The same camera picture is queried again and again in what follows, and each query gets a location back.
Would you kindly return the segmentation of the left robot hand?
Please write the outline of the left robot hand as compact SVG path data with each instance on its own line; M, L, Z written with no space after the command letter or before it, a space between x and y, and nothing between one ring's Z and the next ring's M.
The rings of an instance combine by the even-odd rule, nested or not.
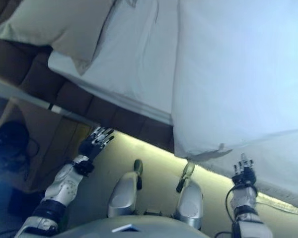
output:
M97 126L92 133L81 142L78 154L93 160L114 139L114 129Z

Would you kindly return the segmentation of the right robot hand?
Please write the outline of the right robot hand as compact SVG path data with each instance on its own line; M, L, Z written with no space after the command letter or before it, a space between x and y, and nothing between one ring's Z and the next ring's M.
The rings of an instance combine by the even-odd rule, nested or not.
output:
M237 184L251 184L256 183L256 175L253 170L253 160L249 159L245 153L241 154L240 160L233 166L234 176L232 181L234 185Z

